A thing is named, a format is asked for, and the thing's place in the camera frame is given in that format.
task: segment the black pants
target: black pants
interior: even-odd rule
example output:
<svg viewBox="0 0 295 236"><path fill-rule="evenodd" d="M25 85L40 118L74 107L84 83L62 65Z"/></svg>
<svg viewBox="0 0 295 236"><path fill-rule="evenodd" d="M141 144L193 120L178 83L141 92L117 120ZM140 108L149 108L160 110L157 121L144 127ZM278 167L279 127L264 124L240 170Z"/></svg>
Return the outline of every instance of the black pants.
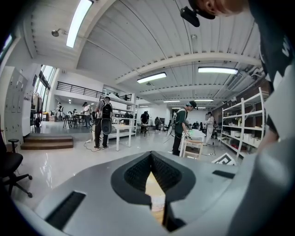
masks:
<svg viewBox="0 0 295 236"><path fill-rule="evenodd" d="M181 137L182 137L182 134L175 133L174 144L173 144L173 149L172 149L173 154L179 155L178 149L179 149L179 145L181 143Z"/></svg>
<svg viewBox="0 0 295 236"><path fill-rule="evenodd" d="M100 146L100 133L101 133L101 119L97 119L95 122L95 145L96 145L96 147ZM106 143L107 143L107 135L103 134L102 146L106 147Z"/></svg>

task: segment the floor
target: floor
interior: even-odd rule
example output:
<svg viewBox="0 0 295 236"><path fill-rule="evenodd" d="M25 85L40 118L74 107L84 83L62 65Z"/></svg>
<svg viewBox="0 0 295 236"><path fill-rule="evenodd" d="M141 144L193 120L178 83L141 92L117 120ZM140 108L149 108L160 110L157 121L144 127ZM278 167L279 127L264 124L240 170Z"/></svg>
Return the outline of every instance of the floor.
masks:
<svg viewBox="0 0 295 236"><path fill-rule="evenodd" d="M85 144L80 141L75 141L74 148L69 149L20 150L19 152L23 155L24 160L23 165L18 169L19 174L29 173L33 180L26 178L19 181L19 183L33 194L33 198L29 198L17 188L13 188L12 197L23 202L31 209L35 209L38 203L53 188L85 168L145 151L171 152L173 141L172 136L167 137L167 132L153 130L150 131L150 136L133 136L131 138L131 147L128 147L128 137L121 138L120 151L118 152L116 151L116 139L110 140L108 148L100 151L95 151L93 142ZM224 153L228 153L233 158L236 156L232 150L222 143L215 142L214 149L215 156L202 155L200 160L211 162ZM203 154L213 152L212 145L204 146Z"/></svg>
<svg viewBox="0 0 295 236"><path fill-rule="evenodd" d="M86 127L82 126L82 123L78 123L78 127L71 127L67 124L65 127L64 121L42 121L40 128L34 128L31 126L31 133L32 134L76 134L76 133L89 133Z"/></svg>

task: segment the fluorescent light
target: fluorescent light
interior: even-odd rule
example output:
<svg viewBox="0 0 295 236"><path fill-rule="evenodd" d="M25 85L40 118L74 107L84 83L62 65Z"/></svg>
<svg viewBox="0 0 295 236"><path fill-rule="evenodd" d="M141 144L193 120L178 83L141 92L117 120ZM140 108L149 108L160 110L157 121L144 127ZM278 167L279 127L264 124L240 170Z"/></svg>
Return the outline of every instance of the fluorescent light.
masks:
<svg viewBox="0 0 295 236"><path fill-rule="evenodd" d="M159 74L155 74L155 75L152 75L152 76L148 76L148 77L138 79L137 82L144 83L144 82L147 82L147 81L151 81L151 80L155 80L155 79L161 79L161 78L165 78L165 77L167 77L166 73L162 72L162 73L159 73Z"/></svg>
<svg viewBox="0 0 295 236"><path fill-rule="evenodd" d="M214 101L213 99L195 99L195 101Z"/></svg>
<svg viewBox="0 0 295 236"><path fill-rule="evenodd" d="M199 73L224 73L236 75L238 70L225 67L199 67Z"/></svg>
<svg viewBox="0 0 295 236"><path fill-rule="evenodd" d="M171 101L163 101L163 102L179 102L180 100L171 100Z"/></svg>
<svg viewBox="0 0 295 236"><path fill-rule="evenodd" d="M72 23L70 26L68 39L66 41L66 45L68 47L74 47L78 31L80 29L80 26L86 16L86 13L88 12L89 8L93 4L93 1L90 0L81 0L75 14L72 19Z"/></svg>

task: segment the staircase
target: staircase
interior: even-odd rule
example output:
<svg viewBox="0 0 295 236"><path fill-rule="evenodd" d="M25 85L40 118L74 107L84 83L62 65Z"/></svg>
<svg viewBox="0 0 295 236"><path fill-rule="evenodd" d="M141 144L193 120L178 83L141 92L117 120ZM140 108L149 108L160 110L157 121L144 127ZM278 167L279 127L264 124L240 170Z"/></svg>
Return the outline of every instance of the staircase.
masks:
<svg viewBox="0 0 295 236"><path fill-rule="evenodd" d="M50 150L74 147L73 137L37 137L29 136L24 138L20 146L22 150Z"/></svg>

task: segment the dark shirt with white print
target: dark shirt with white print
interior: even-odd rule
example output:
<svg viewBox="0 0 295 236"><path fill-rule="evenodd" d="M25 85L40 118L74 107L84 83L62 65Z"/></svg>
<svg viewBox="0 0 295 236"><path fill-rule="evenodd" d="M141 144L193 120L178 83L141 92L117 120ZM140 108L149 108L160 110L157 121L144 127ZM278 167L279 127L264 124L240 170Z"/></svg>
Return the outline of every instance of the dark shirt with white print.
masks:
<svg viewBox="0 0 295 236"><path fill-rule="evenodd" d="M294 2L249 0L250 11L260 31L260 58L271 93L279 86L294 59L294 28L288 25L293 22ZM266 124L276 132L270 117Z"/></svg>

